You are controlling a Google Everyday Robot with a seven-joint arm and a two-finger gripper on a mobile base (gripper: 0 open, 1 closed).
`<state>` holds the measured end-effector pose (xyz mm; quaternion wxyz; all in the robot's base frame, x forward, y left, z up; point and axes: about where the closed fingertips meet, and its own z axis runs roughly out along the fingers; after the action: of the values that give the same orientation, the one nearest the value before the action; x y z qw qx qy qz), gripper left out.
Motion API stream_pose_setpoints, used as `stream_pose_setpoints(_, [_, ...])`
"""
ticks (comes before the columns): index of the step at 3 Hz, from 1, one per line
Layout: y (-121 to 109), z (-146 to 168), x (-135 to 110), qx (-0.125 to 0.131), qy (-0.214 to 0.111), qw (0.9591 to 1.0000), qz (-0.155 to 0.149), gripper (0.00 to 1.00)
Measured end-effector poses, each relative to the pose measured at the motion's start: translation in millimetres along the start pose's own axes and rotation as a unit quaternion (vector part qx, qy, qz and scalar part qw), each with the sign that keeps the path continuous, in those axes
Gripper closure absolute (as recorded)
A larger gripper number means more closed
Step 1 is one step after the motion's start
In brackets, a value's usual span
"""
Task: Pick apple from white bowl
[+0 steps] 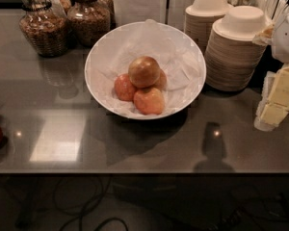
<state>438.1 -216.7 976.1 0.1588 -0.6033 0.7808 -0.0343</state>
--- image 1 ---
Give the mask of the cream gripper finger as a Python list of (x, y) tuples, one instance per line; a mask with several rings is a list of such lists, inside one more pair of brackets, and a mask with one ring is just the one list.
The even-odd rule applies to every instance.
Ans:
[(256, 110), (254, 127), (260, 131), (273, 131), (289, 114), (289, 64), (277, 72), (267, 72)]
[(272, 44), (272, 36), (273, 36), (274, 25), (271, 24), (267, 26), (260, 33), (256, 34), (252, 39), (252, 42), (257, 45), (267, 46)]

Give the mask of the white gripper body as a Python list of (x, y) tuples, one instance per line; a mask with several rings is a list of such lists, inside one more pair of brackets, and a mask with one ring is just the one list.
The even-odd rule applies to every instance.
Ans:
[(272, 36), (272, 55), (280, 62), (289, 64), (289, 6), (276, 20)]

